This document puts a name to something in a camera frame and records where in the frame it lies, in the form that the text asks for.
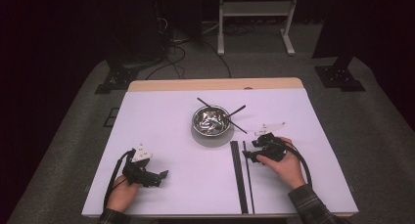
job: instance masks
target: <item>black strip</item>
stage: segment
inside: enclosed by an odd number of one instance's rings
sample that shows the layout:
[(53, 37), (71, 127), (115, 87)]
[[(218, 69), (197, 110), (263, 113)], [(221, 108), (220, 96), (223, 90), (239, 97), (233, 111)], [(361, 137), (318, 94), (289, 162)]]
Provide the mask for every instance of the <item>black strip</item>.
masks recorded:
[[(244, 143), (244, 151), (247, 150), (247, 145)], [(250, 174), (250, 166), (248, 164), (248, 159), (245, 157), (245, 164), (247, 165), (247, 173), (248, 173), (248, 182), (250, 184), (250, 193), (251, 193), (251, 206), (253, 207), (253, 214), (255, 214), (255, 206), (254, 206), (254, 194), (253, 194), (253, 186), (251, 186), (251, 174)]]
[(244, 176), (242, 175), (241, 158), (239, 157), (238, 142), (231, 142), (232, 158), (234, 161), (236, 184), (238, 186), (239, 202), (242, 214), (248, 213), (247, 195), (245, 193)]

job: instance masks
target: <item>dark background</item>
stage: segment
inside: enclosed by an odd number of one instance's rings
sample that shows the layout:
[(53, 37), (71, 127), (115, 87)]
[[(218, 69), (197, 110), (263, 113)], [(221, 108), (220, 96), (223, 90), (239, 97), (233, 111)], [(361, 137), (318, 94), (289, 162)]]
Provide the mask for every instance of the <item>dark background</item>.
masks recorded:
[[(217, 0), (185, 1), (188, 3), (182, 5), (199, 8), (195, 18), (200, 15), (202, 20), (216, 20)], [(108, 55), (122, 53), (120, 43), (126, 46), (129, 42), (131, 37), (117, 14), (128, 7), (121, 9), (116, 2), (0, 1), (1, 223), (19, 201), (86, 76)], [(175, 8), (171, 0), (163, 3), (166, 6), (162, 11), (180, 25), (183, 19), (173, 13), (180, 8)], [(411, 3), (299, 0), (295, 22), (325, 19), (314, 56), (338, 56), (344, 43), (349, 42), (355, 56), (373, 70), (381, 87), (415, 128), (415, 64), (409, 53), (415, 50)], [(154, 24), (149, 21), (148, 15), (152, 14), (143, 14), (142, 23)], [(141, 41), (154, 45), (152, 51), (160, 47), (159, 40)], [(134, 51), (140, 58), (143, 54), (149, 56), (147, 50), (134, 50), (134, 44), (129, 45), (128, 52)], [(150, 52), (150, 58), (159, 55)]]

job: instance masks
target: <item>human hand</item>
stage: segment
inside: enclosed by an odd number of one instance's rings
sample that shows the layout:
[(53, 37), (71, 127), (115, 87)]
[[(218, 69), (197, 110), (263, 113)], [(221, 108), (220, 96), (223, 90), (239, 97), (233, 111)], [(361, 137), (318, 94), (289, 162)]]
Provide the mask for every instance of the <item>human hand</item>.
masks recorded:
[(118, 212), (126, 211), (134, 202), (140, 185), (138, 183), (130, 185), (124, 175), (117, 177), (113, 184), (114, 189), (108, 199), (107, 208)]
[[(283, 141), (288, 142), (286, 143), (287, 146), (293, 146), (290, 139), (280, 138)], [(305, 184), (304, 178), (302, 177), (300, 161), (293, 153), (287, 151), (284, 158), (279, 162), (262, 155), (257, 155), (256, 159), (274, 170), (291, 190)]]

